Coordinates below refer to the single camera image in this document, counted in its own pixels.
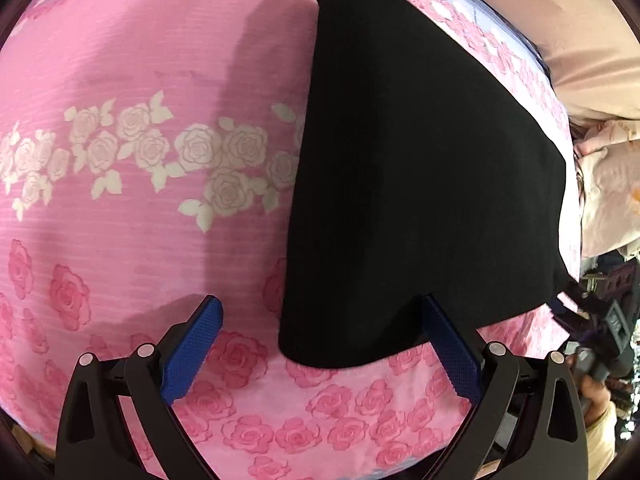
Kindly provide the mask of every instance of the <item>black fabric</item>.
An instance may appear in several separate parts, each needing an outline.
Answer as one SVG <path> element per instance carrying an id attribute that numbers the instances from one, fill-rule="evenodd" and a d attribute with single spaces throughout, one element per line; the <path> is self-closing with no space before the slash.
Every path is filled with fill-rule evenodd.
<path id="1" fill-rule="evenodd" d="M 420 296 L 485 326 L 568 275 L 565 162 L 536 121 L 406 0 L 318 0 L 279 345 L 363 365 L 425 341 Z"/>

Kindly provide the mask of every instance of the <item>blue clamp pad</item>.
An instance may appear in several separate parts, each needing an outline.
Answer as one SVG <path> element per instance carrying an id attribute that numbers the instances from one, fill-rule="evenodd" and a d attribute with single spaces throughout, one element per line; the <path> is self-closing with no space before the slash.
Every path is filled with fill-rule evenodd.
<path id="1" fill-rule="evenodd" d="M 433 296 L 422 299 L 422 330 L 456 393 L 477 405 L 482 399 L 480 363 Z"/>
<path id="2" fill-rule="evenodd" d="M 160 394 L 169 406 L 187 394 L 222 328 L 222 303 L 215 296 L 208 298 L 162 370 Z"/>

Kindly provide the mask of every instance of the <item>white flower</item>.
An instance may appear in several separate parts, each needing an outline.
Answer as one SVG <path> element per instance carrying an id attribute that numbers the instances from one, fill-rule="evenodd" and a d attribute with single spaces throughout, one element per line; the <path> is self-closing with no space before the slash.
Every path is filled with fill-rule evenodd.
<path id="1" fill-rule="evenodd" d="M 118 139 L 109 132 L 100 132 L 86 149 L 86 161 L 92 173 L 108 170 L 116 158 Z"/>
<path id="2" fill-rule="evenodd" d="M 296 181 L 297 171 L 298 158 L 287 152 L 278 152 L 273 155 L 267 167 L 267 174 L 273 185 L 279 189 L 291 186 Z"/>
<path id="3" fill-rule="evenodd" d="M 297 149 L 302 148 L 302 134 L 305 131 L 305 115 L 299 115 L 296 118 L 296 131 L 293 136 L 293 143 Z"/>
<path id="4" fill-rule="evenodd" d="M 192 124 L 174 141 L 178 161 L 187 171 L 215 168 L 220 164 L 222 139 L 206 124 Z"/>
<path id="5" fill-rule="evenodd" d="M 222 149 L 234 168 L 260 166 L 267 148 L 267 132 L 245 124 L 238 126 L 225 137 Z"/>
<path id="6" fill-rule="evenodd" d="M 53 152 L 53 141 L 56 139 L 56 134 L 53 132 L 39 132 L 36 138 L 38 138 L 38 143 L 36 144 L 36 151 L 34 154 L 34 170 L 40 171 L 41 168 L 46 168 L 47 163 L 51 158 L 51 153 Z"/>
<path id="7" fill-rule="evenodd" d="M 40 198 L 40 174 L 30 171 L 24 179 L 22 188 L 22 204 L 25 209 L 30 208 Z"/>
<path id="8" fill-rule="evenodd" d="M 221 216 L 233 215 L 254 202 L 249 178 L 232 168 L 215 170 L 204 188 L 204 196 L 213 211 Z"/>
<path id="9" fill-rule="evenodd" d="M 36 145 L 29 139 L 23 139 L 15 150 L 15 173 L 21 176 L 34 169 Z"/>
<path id="10" fill-rule="evenodd" d="M 142 170 L 152 168 L 164 160 L 169 152 L 169 142 L 158 130 L 149 130 L 138 141 L 136 164 Z"/>
<path id="11" fill-rule="evenodd" d="M 14 30 L 11 31 L 11 34 L 9 34 L 9 38 L 14 37 L 16 34 L 18 34 L 18 32 L 20 32 L 24 26 L 27 24 L 27 22 L 29 21 L 28 18 L 24 18 L 21 22 L 17 23 L 17 25 L 15 25 Z"/>
<path id="12" fill-rule="evenodd" d="M 147 129 L 150 122 L 149 108 L 145 104 L 125 108 L 118 116 L 116 133 L 119 137 L 131 142 Z"/>
<path id="13" fill-rule="evenodd" d="M 47 167 L 47 173 L 49 173 L 49 180 L 55 182 L 60 180 L 66 175 L 66 168 L 69 165 L 69 152 L 62 148 L 57 148 Z"/>
<path id="14" fill-rule="evenodd" d="M 100 110 L 97 107 L 80 110 L 71 124 L 69 141 L 72 144 L 84 144 L 100 123 Z"/>
<path id="15" fill-rule="evenodd" d="M 0 140 L 0 178 L 6 177 L 14 166 L 14 152 L 11 150 L 11 134 Z"/>

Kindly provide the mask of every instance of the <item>hand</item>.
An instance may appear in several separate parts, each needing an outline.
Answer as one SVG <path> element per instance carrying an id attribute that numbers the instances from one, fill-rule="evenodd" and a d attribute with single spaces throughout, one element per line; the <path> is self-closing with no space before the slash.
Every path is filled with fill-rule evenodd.
<path id="1" fill-rule="evenodd" d="M 566 363 L 569 368 L 573 368 L 575 355 L 567 357 Z M 591 376 L 585 375 L 580 382 L 578 393 L 591 401 L 589 409 L 584 413 L 584 425 L 588 428 L 607 411 L 611 400 L 611 392 L 604 383 L 595 381 Z"/>

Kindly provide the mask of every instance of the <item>pink floral fabric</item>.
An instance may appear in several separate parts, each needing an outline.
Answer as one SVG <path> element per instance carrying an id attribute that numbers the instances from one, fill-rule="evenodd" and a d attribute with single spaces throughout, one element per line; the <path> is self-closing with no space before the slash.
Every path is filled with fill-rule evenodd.
<path id="1" fill-rule="evenodd" d="M 545 76 L 446 0 L 409 1 L 566 157 L 575 274 L 572 146 Z M 80 354 L 157 342 L 205 294 L 225 325 L 174 411 L 220 478 L 380 478 L 459 428 L 468 401 L 430 345 L 351 370 L 278 351 L 316 17 L 314 0 L 35 0 L 18 22 L 0 52 L 0 405 L 49 446 Z M 481 333 L 529 356 L 563 337 L 545 306 Z"/>

